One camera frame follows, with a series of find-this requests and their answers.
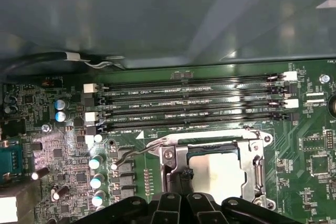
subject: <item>chip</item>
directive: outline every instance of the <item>chip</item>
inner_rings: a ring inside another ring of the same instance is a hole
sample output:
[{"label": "chip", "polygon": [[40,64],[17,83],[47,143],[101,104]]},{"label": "chip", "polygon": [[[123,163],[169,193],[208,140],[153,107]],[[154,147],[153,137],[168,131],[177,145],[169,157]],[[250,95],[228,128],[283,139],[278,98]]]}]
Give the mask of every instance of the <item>chip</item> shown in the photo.
[{"label": "chip", "polygon": [[311,156],[311,173],[314,175],[326,174],[329,172],[328,156]]},{"label": "chip", "polygon": [[83,126],[83,119],[82,118],[75,118],[74,121],[74,127],[81,127]]},{"label": "chip", "polygon": [[76,181],[77,182],[85,182],[87,180],[85,173],[77,173]]},{"label": "chip", "polygon": [[84,143],[85,137],[84,136],[77,136],[77,143]]},{"label": "chip", "polygon": [[69,212],[69,205],[61,205],[61,213],[65,214]]},{"label": "chip", "polygon": [[62,157],[62,149],[54,149],[52,152],[54,157]]},{"label": "chip", "polygon": [[25,104],[34,103],[34,96],[31,94],[25,95]]},{"label": "chip", "polygon": [[43,150],[43,145],[42,143],[31,143],[30,148],[32,151],[42,151]]}]

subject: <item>electrolytic capacitor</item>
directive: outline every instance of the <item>electrolytic capacitor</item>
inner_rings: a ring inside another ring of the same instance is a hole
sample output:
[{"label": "electrolytic capacitor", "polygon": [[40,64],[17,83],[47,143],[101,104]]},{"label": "electrolytic capacitor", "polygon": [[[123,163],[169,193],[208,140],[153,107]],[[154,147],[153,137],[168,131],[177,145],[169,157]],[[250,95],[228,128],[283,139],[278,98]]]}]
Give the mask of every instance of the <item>electrolytic capacitor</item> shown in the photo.
[{"label": "electrolytic capacitor", "polygon": [[67,108],[70,107],[70,103],[65,99],[58,99],[54,103],[54,106],[56,110],[66,110]]},{"label": "electrolytic capacitor", "polygon": [[57,223],[57,221],[54,218],[50,218],[47,222],[47,224],[56,224],[56,223]]},{"label": "electrolytic capacitor", "polygon": [[93,179],[90,181],[90,186],[93,189],[98,189],[104,182],[104,180],[105,180],[104,175],[102,175],[101,173],[95,174]]},{"label": "electrolytic capacitor", "polygon": [[19,111],[19,109],[17,108],[17,106],[7,106],[4,109],[4,111],[6,114],[13,115],[13,114],[16,114]]},{"label": "electrolytic capacitor", "polygon": [[54,200],[59,200],[62,196],[67,194],[70,191],[70,187],[68,185],[63,185],[61,188],[59,188],[54,195],[52,196]]},{"label": "electrolytic capacitor", "polygon": [[104,209],[104,208],[105,208],[105,206],[99,206],[99,207],[96,208],[96,212],[101,210],[101,209]]},{"label": "electrolytic capacitor", "polygon": [[71,115],[68,111],[62,110],[58,111],[55,115],[55,119],[57,122],[66,122],[71,118]]},{"label": "electrolytic capacitor", "polygon": [[94,197],[92,198],[92,204],[95,207],[100,207],[103,204],[105,197],[106,197],[106,194],[104,191],[96,192],[94,194]]},{"label": "electrolytic capacitor", "polygon": [[63,217],[57,222],[57,224],[70,224],[70,217]]},{"label": "electrolytic capacitor", "polygon": [[96,155],[89,161],[89,167],[93,170],[98,169],[103,161],[104,159],[101,155]]},{"label": "electrolytic capacitor", "polygon": [[36,170],[32,173],[32,179],[33,180],[38,180],[38,179],[41,179],[43,178],[44,176],[48,175],[50,172],[49,168],[48,167],[43,167],[39,170]]},{"label": "electrolytic capacitor", "polygon": [[15,105],[17,102],[17,98],[13,96],[6,95],[4,102],[10,105]]}]

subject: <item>black dimm slot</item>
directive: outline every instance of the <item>black dimm slot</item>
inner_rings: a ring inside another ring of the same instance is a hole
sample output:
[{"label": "black dimm slot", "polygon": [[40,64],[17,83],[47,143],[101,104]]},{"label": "black dimm slot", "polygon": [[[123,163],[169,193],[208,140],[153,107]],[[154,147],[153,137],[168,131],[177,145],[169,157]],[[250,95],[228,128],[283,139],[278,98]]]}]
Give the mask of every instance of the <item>black dimm slot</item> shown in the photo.
[{"label": "black dimm slot", "polygon": [[107,113],[111,113],[112,116],[118,115],[138,115],[160,111],[169,111],[169,112],[177,112],[181,111],[193,111],[193,110],[201,110],[201,109],[243,109],[243,108],[250,108],[251,106],[268,106],[268,102],[266,100],[263,101],[248,101],[248,102],[227,102],[227,103],[218,103],[217,105],[208,103],[208,104],[193,104],[193,105],[175,105],[175,106],[168,106],[168,107],[160,107],[160,108],[142,108],[142,109],[129,109],[129,110],[113,110],[113,111],[106,111]]},{"label": "black dimm slot", "polygon": [[237,90],[237,91],[203,91],[202,93],[189,93],[189,92],[181,92],[181,93],[167,93],[163,94],[146,94],[146,95],[125,95],[122,97],[105,97],[106,101],[117,102],[117,101],[141,101],[141,100],[151,100],[153,98],[180,98],[180,97],[202,97],[202,96],[209,96],[209,95],[248,95],[248,94],[258,94],[261,93],[269,93],[267,89],[247,89],[247,90]]},{"label": "black dimm slot", "polygon": [[137,129],[141,127],[156,127],[156,126],[164,126],[164,127],[180,127],[185,125],[192,125],[195,123],[222,123],[222,122],[242,122],[242,121],[258,121],[258,120],[265,120],[265,119],[273,119],[273,115],[271,113],[256,113],[256,114],[239,114],[233,116],[217,116],[212,118],[202,118],[201,120],[174,120],[172,124],[169,124],[167,121],[152,121],[152,122],[134,122],[134,123],[115,123],[112,125],[107,125],[110,130],[119,129],[119,128],[134,128]]},{"label": "black dimm slot", "polygon": [[137,83],[116,83],[111,85],[106,85],[106,87],[111,87],[112,89],[115,88],[131,88],[131,87],[151,87],[154,85],[156,86],[166,86],[166,85],[179,85],[183,84],[202,84],[204,82],[221,82],[221,81],[234,81],[234,80],[261,80],[267,81],[267,77],[272,76],[272,74],[261,74],[257,76],[241,76],[241,77],[227,77],[227,78],[209,78],[209,79],[181,79],[181,80],[174,80],[174,81],[163,81],[163,82],[137,82]]}]

